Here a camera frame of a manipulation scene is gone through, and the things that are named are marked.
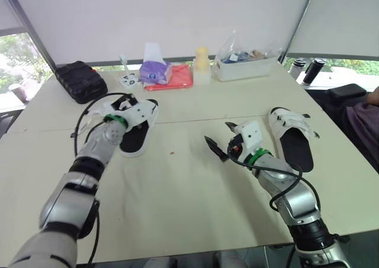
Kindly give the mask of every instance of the black bag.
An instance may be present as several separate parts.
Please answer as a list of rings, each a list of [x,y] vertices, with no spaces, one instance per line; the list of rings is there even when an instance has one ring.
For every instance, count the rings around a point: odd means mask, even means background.
[[[100,74],[81,61],[58,68],[55,76],[79,104],[85,104],[108,92],[107,85]]]
[[[365,89],[357,84],[348,84],[341,87],[331,88],[326,90],[326,93],[333,99],[333,101],[342,101],[355,97],[363,96],[367,93]]]

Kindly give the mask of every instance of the tree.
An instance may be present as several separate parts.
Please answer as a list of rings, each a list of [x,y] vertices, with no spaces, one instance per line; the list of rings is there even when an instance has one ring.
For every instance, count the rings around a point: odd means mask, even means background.
[[[31,78],[44,81],[52,71],[39,54],[28,34],[15,34],[0,37],[0,53],[7,58],[9,66],[32,66]]]
[[[23,77],[18,75],[11,75],[9,72],[0,69],[0,93],[8,92],[8,87],[13,83],[20,83]]]

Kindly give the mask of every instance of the tissue box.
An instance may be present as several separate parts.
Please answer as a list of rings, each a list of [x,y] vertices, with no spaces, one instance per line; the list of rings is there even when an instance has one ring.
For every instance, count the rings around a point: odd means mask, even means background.
[[[223,63],[217,58],[213,68],[220,81],[230,81],[268,75],[276,63],[278,63],[278,58],[236,63]]]
[[[151,60],[143,62],[140,68],[140,79],[152,84],[167,84],[172,76],[172,65]]]

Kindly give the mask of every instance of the window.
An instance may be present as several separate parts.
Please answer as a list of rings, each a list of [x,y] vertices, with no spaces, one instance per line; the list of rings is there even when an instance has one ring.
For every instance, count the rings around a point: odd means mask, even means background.
[[[27,33],[0,37],[0,109],[27,104],[51,74]],[[14,84],[20,85],[25,100],[9,90],[11,85],[15,88]]]
[[[287,58],[284,68],[290,69],[295,58]],[[307,66],[313,58],[306,58]],[[326,64],[311,84],[312,88],[328,89],[356,83],[367,91],[379,86],[379,61],[357,59],[326,59]],[[297,78],[301,83],[305,73]]]

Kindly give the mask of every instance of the white plastic container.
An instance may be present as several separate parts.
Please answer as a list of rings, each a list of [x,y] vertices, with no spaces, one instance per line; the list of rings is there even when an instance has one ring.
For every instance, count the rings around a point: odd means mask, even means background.
[[[223,63],[219,59],[216,59],[213,70],[218,80],[231,81],[268,75],[272,67],[277,63],[278,58],[236,63]]]

